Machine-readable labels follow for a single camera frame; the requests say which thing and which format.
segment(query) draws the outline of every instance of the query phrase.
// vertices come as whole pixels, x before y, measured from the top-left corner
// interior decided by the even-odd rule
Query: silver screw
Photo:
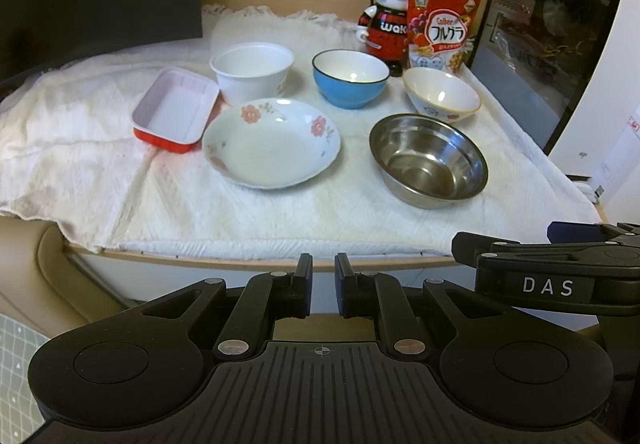
[[[241,356],[249,350],[249,344],[240,339],[229,339],[218,345],[218,351],[226,356]]]
[[[416,339],[400,340],[394,345],[394,348],[396,349],[396,352],[405,356],[417,356],[427,349],[422,341],[418,341]]]

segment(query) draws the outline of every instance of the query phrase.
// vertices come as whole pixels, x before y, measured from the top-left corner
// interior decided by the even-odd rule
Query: metal bowl
[[[437,209],[473,198],[486,187],[486,160],[469,137],[422,115],[378,122],[369,146],[387,187],[403,202]]]

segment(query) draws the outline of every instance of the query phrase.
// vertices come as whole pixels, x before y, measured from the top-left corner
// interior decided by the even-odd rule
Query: red and white tray
[[[133,110],[133,133],[172,153],[187,153],[212,119],[219,93],[218,84],[208,77],[166,68]]]

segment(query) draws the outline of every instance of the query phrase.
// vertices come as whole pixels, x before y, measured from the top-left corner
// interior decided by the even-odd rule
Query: red cereal package
[[[457,73],[480,0],[409,0],[411,66]]]

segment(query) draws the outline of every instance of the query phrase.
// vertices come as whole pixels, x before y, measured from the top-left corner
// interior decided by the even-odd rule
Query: toy robot
[[[402,75],[402,60],[407,52],[408,0],[371,0],[358,21],[358,39],[367,52],[386,62],[391,76]]]

